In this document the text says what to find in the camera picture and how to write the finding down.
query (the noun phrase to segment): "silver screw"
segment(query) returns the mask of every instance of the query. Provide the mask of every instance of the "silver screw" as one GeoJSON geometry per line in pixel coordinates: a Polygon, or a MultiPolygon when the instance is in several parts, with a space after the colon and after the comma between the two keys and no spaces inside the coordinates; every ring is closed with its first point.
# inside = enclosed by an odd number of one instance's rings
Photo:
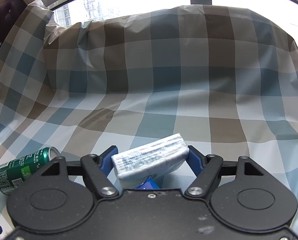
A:
{"type": "Polygon", "coordinates": [[[191,187],[188,188],[188,193],[190,195],[201,195],[203,193],[203,189],[201,189],[200,187],[191,187]]]}
{"type": "Polygon", "coordinates": [[[148,194],[148,198],[156,198],[156,194],[148,194]]]}
{"type": "Polygon", "coordinates": [[[102,195],[110,196],[116,193],[116,189],[114,187],[103,187],[100,192],[102,195]]]}

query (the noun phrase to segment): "plaid fabric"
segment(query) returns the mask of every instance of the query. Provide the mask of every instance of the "plaid fabric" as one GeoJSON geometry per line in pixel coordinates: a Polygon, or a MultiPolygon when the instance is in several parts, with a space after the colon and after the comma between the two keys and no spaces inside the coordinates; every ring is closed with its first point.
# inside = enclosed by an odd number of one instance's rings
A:
{"type": "MultiPolygon", "coordinates": [[[[277,25],[191,5],[65,28],[36,5],[0,49],[0,164],[46,146],[78,160],[179,132],[203,154],[250,156],[298,199],[298,48],[277,25]]],[[[194,178],[185,163],[157,183],[194,178]]]]}

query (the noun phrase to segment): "can rim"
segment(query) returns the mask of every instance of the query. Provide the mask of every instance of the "can rim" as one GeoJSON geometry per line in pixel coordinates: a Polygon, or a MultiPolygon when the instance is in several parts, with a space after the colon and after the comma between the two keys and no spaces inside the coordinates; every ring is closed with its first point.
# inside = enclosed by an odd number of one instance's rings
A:
{"type": "Polygon", "coordinates": [[[50,147],[49,150],[48,150],[48,159],[49,159],[49,161],[51,161],[53,158],[55,158],[57,156],[60,156],[60,152],[55,147],[50,147]]]}

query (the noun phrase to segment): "green can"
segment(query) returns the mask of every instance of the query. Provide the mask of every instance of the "green can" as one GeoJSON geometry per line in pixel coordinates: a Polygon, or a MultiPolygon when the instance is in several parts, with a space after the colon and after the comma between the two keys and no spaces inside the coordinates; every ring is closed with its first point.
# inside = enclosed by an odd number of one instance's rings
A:
{"type": "Polygon", "coordinates": [[[27,178],[53,158],[60,156],[54,147],[46,147],[37,152],[0,165],[0,191],[9,195],[27,178]]]}

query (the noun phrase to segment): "white tissue package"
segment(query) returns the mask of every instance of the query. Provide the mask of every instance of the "white tissue package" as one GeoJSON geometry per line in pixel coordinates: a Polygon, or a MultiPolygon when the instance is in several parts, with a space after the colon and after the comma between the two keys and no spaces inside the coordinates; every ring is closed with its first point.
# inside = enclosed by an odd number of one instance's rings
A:
{"type": "Polygon", "coordinates": [[[139,186],[177,170],[186,160],[189,148],[179,133],[113,155],[114,172],[121,187],[139,186]]]}

